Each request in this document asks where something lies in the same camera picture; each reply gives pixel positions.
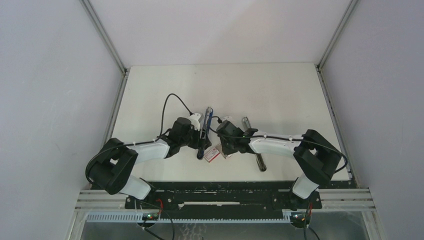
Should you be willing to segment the blue black stapler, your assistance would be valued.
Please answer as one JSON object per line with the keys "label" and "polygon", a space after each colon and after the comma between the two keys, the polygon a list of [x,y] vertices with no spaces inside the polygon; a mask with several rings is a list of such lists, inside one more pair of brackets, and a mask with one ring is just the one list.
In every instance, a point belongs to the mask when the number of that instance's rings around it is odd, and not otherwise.
{"label": "blue black stapler", "polygon": [[[211,122],[212,122],[213,112],[214,112],[213,108],[209,106],[205,111],[205,115],[203,119],[202,129],[207,130],[208,136],[209,136],[209,130],[210,130]],[[201,160],[204,157],[204,154],[205,154],[205,150],[202,151],[198,149],[197,155],[196,155],[197,159]]]}

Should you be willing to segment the red white staple box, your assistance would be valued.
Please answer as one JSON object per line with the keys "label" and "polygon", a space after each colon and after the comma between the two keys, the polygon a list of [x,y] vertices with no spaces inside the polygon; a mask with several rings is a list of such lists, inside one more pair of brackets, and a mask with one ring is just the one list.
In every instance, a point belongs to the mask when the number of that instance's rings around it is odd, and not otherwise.
{"label": "red white staple box", "polygon": [[208,162],[212,162],[214,159],[216,159],[217,157],[219,157],[221,155],[220,151],[214,147],[211,148],[208,152],[206,152],[203,156],[203,158]]}

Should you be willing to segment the silver white stapler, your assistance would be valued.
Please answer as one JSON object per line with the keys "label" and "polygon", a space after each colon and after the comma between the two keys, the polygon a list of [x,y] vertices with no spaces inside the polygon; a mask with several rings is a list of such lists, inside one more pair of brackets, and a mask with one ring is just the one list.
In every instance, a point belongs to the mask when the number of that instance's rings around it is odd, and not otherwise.
{"label": "silver white stapler", "polygon": [[[243,125],[245,130],[248,130],[248,129],[251,128],[251,123],[250,123],[249,118],[247,116],[243,117],[241,122],[242,122],[242,125]],[[266,164],[263,160],[262,155],[256,153],[255,158],[256,158],[256,163],[257,163],[258,169],[261,172],[265,172],[267,170],[267,166],[266,166]]]}

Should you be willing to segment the staple box tray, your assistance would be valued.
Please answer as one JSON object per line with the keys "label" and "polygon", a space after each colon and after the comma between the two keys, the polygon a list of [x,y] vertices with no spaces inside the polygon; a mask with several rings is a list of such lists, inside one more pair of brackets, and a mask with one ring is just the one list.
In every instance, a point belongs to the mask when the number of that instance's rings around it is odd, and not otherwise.
{"label": "staple box tray", "polygon": [[228,158],[230,158],[231,156],[232,156],[232,154],[226,154],[225,152],[224,152],[224,148],[223,148],[223,146],[221,145],[221,144],[218,144],[217,146],[216,146],[216,148],[217,148],[217,150],[219,151],[219,154],[224,158],[224,159],[228,159]]}

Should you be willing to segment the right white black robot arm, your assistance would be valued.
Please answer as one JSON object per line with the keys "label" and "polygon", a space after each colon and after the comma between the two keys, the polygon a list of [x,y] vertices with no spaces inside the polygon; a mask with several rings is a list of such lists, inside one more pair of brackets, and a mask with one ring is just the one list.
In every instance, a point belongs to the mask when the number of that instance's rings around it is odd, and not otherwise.
{"label": "right white black robot arm", "polygon": [[348,158],[313,129],[301,135],[278,135],[256,128],[242,130],[224,120],[213,132],[226,155],[271,154],[293,158],[302,170],[289,194],[289,203],[295,208],[302,208],[315,190],[330,183],[334,174],[342,170],[340,161],[344,161],[343,168],[348,164]]}

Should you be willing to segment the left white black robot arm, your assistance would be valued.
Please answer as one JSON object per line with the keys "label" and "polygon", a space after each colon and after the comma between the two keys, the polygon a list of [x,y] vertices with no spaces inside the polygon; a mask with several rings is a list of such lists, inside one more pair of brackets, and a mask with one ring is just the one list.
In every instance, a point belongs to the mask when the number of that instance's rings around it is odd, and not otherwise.
{"label": "left white black robot arm", "polygon": [[136,198],[138,204],[149,209],[157,196],[151,186],[132,175],[135,165],[176,155],[181,148],[198,149],[202,144],[200,113],[178,117],[173,126],[155,140],[127,143],[117,138],[109,139],[88,162],[85,177],[110,195],[125,194]]}

